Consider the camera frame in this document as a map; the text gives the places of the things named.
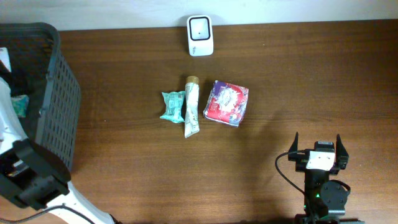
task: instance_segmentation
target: wood grain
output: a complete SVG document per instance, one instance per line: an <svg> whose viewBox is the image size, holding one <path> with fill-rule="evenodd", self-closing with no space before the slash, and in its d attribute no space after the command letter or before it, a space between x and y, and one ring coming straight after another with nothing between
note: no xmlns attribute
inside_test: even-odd
<svg viewBox="0 0 398 224"><path fill-rule="evenodd" d="M185 28L61 32L81 85L73 183L124 223L270 222L303 212L276 156L340 133L350 154L335 177L346 218L398 220L398 20L214 27L215 52L193 58ZM160 92L200 79L200 132L159 119ZM211 86L249 88L239 128L205 120ZM303 174L282 159L300 187ZM4 199L0 214L22 218ZM63 223L47 215L31 223Z"/></svg>

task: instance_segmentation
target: colorful box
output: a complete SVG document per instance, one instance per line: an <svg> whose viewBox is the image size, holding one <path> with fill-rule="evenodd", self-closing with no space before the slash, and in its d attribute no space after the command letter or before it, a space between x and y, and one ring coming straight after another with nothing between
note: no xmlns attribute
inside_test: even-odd
<svg viewBox="0 0 398 224"><path fill-rule="evenodd" d="M215 81L211 90L205 118L238 127L243 120L248 103L249 89Z"/></svg>

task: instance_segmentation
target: white wall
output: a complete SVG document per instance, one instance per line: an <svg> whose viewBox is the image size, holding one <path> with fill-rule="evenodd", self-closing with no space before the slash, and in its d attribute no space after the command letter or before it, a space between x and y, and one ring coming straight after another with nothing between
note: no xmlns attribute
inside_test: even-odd
<svg viewBox="0 0 398 224"><path fill-rule="evenodd" d="M0 0L0 22L48 22L59 30L397 19L398 0Z"/></svg>

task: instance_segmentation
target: teal item in basket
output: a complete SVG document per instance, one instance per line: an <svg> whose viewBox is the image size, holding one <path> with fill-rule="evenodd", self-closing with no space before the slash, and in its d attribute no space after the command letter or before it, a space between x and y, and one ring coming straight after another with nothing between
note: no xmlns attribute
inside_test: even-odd
<svg viewBox="0 0 398 224"><path fill-rule="evenodd" d="M27 95L11 97L11 103L18 118L26 118L29 97Z"/></svg>
<svg viewBox="0 0 398 224"><path fill-rule="evenodd" d="M160 118L174 123L184 122L181 117L181 110L185 99L185 91L162 93L162 95L166 104L166 112Z"/></svg>

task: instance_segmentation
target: basket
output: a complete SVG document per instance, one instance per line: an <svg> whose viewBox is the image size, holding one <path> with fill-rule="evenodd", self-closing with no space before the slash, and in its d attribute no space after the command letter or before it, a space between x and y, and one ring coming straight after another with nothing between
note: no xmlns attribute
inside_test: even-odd
<svg viewBox="0 0 398 224"><path fill-rule="evenodd" d="M26 135L71 170L81 93L58 31L46 23L0 24L0 47L7 47L12 71L27 77L29 106L20 118Z"/></svg>

